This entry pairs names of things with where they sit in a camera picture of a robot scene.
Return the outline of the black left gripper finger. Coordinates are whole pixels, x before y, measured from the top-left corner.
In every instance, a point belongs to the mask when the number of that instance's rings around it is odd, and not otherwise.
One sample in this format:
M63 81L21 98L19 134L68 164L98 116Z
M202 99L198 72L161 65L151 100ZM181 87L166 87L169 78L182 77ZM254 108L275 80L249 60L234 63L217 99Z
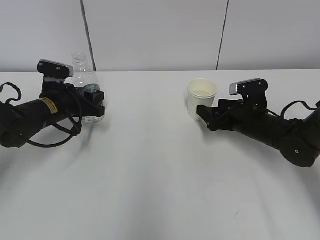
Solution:
M100 118L105 115L105 93L103 91L84 92L82 115L84 117Z

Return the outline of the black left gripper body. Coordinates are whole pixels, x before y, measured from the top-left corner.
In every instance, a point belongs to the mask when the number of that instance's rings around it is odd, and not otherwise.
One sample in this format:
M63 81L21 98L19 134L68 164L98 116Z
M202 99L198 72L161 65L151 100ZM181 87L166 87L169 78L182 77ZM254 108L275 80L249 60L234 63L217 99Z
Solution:
M81 96L72 84L43 81L39 100L47 106L51 120L85 117Z

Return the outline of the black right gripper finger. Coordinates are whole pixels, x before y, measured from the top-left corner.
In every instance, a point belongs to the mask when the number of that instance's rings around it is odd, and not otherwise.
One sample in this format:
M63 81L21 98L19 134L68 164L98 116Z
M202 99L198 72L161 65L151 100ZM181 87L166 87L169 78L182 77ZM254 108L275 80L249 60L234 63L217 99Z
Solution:
M225 121L224 112L219 107L198 105L196 113L206 123L210 131L228 130L228 123Z
M244 103L243 99L230 100L230 99L219 99L218 107L221 109L230 109L235 106L240 106Z

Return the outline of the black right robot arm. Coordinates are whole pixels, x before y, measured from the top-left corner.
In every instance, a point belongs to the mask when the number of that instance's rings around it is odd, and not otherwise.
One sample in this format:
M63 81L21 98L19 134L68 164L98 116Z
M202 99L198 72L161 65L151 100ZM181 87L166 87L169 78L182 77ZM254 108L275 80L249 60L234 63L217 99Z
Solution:
M295 166L310 168L320 156L320 105L301 104L312 113L305 119L285 119L288 104L280 115L245 100L220 99L217 107L199 105L198 116L212 131L237 132L273 149Z

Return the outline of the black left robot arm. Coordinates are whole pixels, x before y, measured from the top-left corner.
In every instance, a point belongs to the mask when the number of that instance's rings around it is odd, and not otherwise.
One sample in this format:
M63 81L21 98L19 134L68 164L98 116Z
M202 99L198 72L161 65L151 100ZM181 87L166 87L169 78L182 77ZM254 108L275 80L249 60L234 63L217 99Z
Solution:
M0 144L5 148L20 148L30 144L39 148L59 147L82 131L85 117L105 115L103 91L89 92L70 83L42 83L38 99L20 105L11 105L12 99L0 104ZM58 143L41 144L31 140L47 127L68 134Z

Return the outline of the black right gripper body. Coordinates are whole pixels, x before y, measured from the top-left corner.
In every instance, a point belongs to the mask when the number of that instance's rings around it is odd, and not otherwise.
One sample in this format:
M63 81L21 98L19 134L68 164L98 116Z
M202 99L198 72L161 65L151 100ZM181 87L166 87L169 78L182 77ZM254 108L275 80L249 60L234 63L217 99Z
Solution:
M267 111L259 110L245 104L245 102L230 109L219 109L224 112L223 116L227 122L227 131L233 131L234 126L241 130L249 128L255 132L270 131L270 117Z

